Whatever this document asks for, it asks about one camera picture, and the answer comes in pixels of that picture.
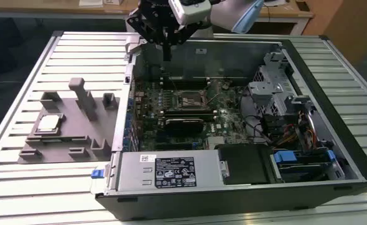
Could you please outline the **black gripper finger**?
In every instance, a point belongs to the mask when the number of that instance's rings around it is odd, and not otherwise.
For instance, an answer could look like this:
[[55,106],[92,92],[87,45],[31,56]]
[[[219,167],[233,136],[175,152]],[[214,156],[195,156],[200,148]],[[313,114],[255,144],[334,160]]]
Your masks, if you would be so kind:
[[183,26],[182,29],[178,26],[167,28],[167,61],[171,61],[172,58],[172,46],[182,45],[202,26],[203,22],[200,21]]
[[126,22],[148,43],[159,46],[163,52],[163,61],[168,61],[168,44],[160,18],[160,13],[155,11],[135,10]]

